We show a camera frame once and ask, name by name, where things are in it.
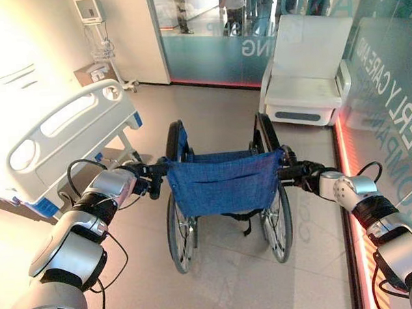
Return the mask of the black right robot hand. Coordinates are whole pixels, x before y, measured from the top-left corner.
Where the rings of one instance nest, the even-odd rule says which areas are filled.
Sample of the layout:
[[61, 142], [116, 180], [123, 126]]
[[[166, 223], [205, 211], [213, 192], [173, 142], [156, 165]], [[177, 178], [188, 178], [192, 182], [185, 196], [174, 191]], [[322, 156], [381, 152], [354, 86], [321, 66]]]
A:
[[301, 168], [300, 174], [293, 179], [293, 186], [300, 187], [306, 192], [320, 195], [319, 178], [324, 172], [338, 172], [334, 167], [325, 167], [323, 164], [313, 161], [298, 161]]

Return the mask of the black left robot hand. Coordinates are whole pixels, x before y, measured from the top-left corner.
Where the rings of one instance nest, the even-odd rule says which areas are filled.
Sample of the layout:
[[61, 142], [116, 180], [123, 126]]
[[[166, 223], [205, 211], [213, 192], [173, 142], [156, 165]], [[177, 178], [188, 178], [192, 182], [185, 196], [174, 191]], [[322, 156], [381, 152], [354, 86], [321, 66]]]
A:
[[142, 163], [129, 163], [120, 165], [117, 169], [126, 170], [135, 177], [132, 194], [144, 196], [149, 193], [152, 200], [160, 196], [161, 177], [152, 171], [152, 166]]

